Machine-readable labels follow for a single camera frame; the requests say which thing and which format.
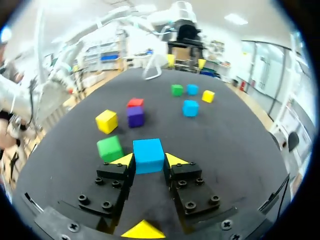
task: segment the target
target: floor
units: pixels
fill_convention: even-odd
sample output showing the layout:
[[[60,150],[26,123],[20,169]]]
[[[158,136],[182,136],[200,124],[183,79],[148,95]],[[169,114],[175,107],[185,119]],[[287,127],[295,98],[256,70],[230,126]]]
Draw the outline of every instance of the floor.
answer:
[[[87,95],[91,94],[92,92],[94,92],[96,89],[98,89],[99,87],[101,87],[102,85],[104,85],[105,83],[109,82],[110,80],[112,80],[113,78],[115,78],[116,76],[118,76],[120,74],[120,72],[118,71],[106,71],[106,77],[104,78],[104,80],[96,83],[95,85],[89,87],[86,89],[85,93]],[[240,99],[242,99],[247,105],[248,107],[252,110],[252,112],[259,118],[259,120],[262,122],[262,124],[264,125],[264,127],[268,130],[270,129],[271,125],[273,124],[273,121],[269,118],[269,116],[267,115],[267,113],[245,92],[239,90],[238,88],[232,86],[230,83],[226,83],[226,85],[235,92],[235,94],[237,94]],[[76,100],[75,97],[71,97],[69,100],[67,100],[64,105],[68,106],[70,108],[74,107],[79,101]],[[40,139],[37,138],[34,141],[31,141],[28,144],[28,148],[27,154],[29,155],[31,150],[33,149],[33,147],[35,146],[35,144],[38,144],[40,142]],[[19,176],[19,172],[21,171],[22,167],[24,166],[23,162],[17,161],[15,168],[13,170],[13,174],[12,174],[12,179],[10,178],[11,175],[11,167],[10,167],[10,162],[13,157],[13,155],[16,152],[16,147],[12,147],[10,149],[6,149],[5,151],[5,156],[4,156],[4,177],[5,177],[5,181],[7,183],[9,183],[12,187],[12,189],[16,188],[16,182],[18,180],[18,176]]]

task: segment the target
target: cable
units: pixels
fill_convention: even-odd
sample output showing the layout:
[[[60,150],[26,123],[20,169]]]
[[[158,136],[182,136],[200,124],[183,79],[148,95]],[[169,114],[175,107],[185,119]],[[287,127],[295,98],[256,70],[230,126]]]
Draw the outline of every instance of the cable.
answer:
[[[30,95],[30,105],[31,105],[31,117],[28,125],[33,121],[34,119],[34,98],[33,98],[33,87],[35,84],[35,79],[30,81],[30,86],[29,86],[29,95]]]
[[[290,180],[290,174],[286,176],[284,181],[282,182],[281,186],[278,188],[276,192],[273,192],[270,197],[265,201],[259,208],[258,211],[262,212],[263,214],[267,214],[270,209],[276,204],[276,201],[279,198],[279,193],[282,190],[282,188],[285,186],[285,184]]]
[[[281,198],[281,202],[280,202],[280,206],[279,206],[279,210],[278,210],[278,215],[276,217],[277,220],[280,217],[280,211],[281,211],[282,203],[284,202],[284,199],[285,199],[285,194],[286,194],[286,191],[287,191],[287,188],[288,188],[289,180],[290,180],[290,178],[289,178],[289,175],[288,175],[287,181],[286,181],[286,184],[285,184],[285,188],[284,188],[284,191],[283,191],[283,194],[282,194],[282,198]]]
[[[165,33],[166,29],[168,29],[168,28],[171,28],[171,27],[170,27],[169,25],[166,25],[166,26],[164,26],[164,27],[161,29],[161,31],[160,31],[160,33],[159,33],[159,37],[158,37],[158,39],[160,40],[160,42],[162,41],[164,35],[166,34],[166,33]],[[149,69],[150,69],[150,67],[151,67],[151,63],[155,61],[155,58],[156,58],[156,51],[153,52],[152,56],[150,57],[147,65],[146,65],[146,67],[145,67],[145,69],[144,69],[144,71],[143,71],[143,73],[142,73],[142,77],[144,78],[144,80],[155,79],[155,78],[159,77],[159,76],[162,74],[162,71],[161,71],[159,62],[156,61],[156,63],[155,63],[155,68],[156,68],[157,74],[154,75],[154,76],[146,77],[146,76],[147,76],[147,72],[149,71]]]

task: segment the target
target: door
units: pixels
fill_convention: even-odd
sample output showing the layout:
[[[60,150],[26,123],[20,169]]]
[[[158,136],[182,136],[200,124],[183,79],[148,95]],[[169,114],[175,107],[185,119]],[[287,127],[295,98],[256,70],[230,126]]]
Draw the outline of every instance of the door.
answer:
[[[245,81],[249,83],[250,81],[250,73],[253,68],[253,60],[255,55],[255,43],[250,41],[242,42],[242,55],[240,58],[239,64],[239,73],[237,77],[241,81]]]
[[[250,87],[247,90],[260,107],[269,115],[282,80],[284,49],[268,43],[256,43],[256,55]]]

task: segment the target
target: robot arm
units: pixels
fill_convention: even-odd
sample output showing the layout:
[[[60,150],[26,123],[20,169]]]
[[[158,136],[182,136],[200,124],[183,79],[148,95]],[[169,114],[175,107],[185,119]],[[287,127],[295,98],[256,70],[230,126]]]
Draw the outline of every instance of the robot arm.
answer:
[[[137,16],[140,15],[143,13],[132,11],[128,6],[118,7],[110,11],[100,22],[86,26],[67,38],[48,80],[40,82],[32,90],[32,97],[29,89],[0,76],[0,110],[12,112],[25,121],[32,119],[34,124],[41,125],[70,98],[70,94],[77,88],[71,78],[71,71],[74,60],[84,46],[82,38],[112,21],[123,21],[155,35],[159,35],[159,30],[164,29],[164,26],[170,25],[178,33],[177,39],[182,35],[181,33],[186,32],[184,29],[187,29],[187,32],[190,32],[191,29],[193,30],[191,32],[195,33],[195,15],[191,5],[184,1],[175,2],[169,10],[155,12],[147,19],[138,18]]]
[[[130,14],[129,7],[119,7],[102,18],[101,25],[104,26],[113,20],[128,17]],[[38,84],[32,90],[32,99],[28,88],[21,87],[0,75],[0,110],[14,113],[25,121],[33,120],[36,125],[41,125],[52,112],[70,98],[70,94],[76,89],[71,78],[71,66],[84,46],[81,38],[96,29],[98,25],[92,24],[65,41],[65,47],[48,81]]]

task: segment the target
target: black table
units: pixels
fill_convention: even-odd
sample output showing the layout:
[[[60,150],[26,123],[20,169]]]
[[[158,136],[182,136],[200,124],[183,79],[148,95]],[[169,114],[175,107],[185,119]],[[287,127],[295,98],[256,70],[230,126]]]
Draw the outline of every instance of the black table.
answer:
[[[197,84],[199,94],[173,97],[171,84]],[[213,103],[201,101],[204,90],[215,92]],[[130,129],[126,103],[133,97],[144,98],[146,123]],[[183,116],[185,99],[198,101],[197,117]],[[95,117],[106,109],[118,116],[118,128],[109,135],[100,132],[95,122]],[[287,175],[270,134],[222,81],[174,70],[164,70],[159,78],[145,81],[141,69],[130,69],[74,107],[30,156],[13,196],[22,219],[41,232],[22,201],[21,194],[25,192],[42,208],[54,206],[61,198],[69,198],[76,205],[74,196],[92,183],[102,163],[97,141],[114,135],[118,135],[125,154],[133,151],[133,140],[160,138],[165,152],[197,162],[207,184],[221,200],[239,209],[257,209]],[[272,220],[279,202],[268,215]],[[289,202],[287,191],[283,209]],[[159,221],[167,235],[182,231],[162,172],[135,176],[114,234],[123,234],[143,219]]]

